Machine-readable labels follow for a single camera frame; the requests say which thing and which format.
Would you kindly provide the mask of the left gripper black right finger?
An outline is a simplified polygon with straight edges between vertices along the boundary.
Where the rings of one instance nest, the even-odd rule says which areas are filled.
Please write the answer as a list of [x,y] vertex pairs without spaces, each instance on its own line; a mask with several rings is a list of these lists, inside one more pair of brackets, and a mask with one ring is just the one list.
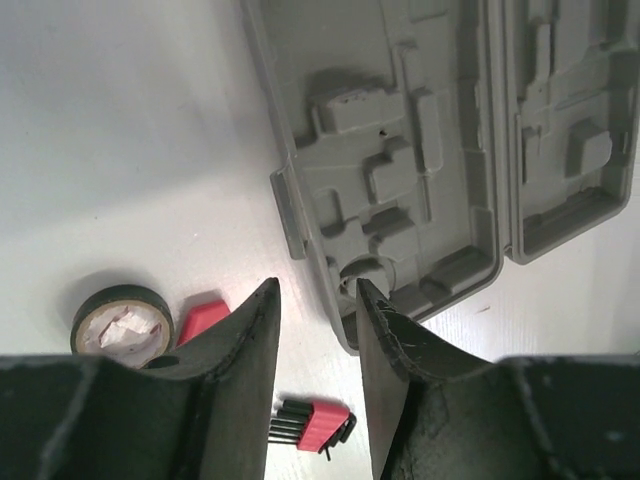
[[635,355],[478,358],[357,284],[378,479],[635,479]]

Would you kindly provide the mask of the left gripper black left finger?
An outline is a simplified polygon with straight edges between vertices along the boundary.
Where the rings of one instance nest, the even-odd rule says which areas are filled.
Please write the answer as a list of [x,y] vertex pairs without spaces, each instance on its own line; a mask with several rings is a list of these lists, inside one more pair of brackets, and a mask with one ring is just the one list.
[[281,323],[277,279],[132,369],[103,356],[1,360],[5,479],[260,479]]

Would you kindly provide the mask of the red hex key set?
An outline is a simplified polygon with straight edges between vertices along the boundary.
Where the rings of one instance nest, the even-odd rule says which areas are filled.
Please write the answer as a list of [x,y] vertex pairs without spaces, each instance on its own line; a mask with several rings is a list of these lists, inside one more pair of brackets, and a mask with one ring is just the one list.
[[343,404],[328,400],[284,399],[273,412],[268,443],[325,455],[346,443],[357,425],[356,415]]

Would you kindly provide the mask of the grey plastic tool case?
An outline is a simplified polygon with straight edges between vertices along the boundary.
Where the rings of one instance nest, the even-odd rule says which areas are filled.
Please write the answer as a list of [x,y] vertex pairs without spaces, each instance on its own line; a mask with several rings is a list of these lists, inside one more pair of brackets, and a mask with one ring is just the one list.
[[618,214],[635,1],[246,1],[290,255],[358,351],[365,278],[424,322]]

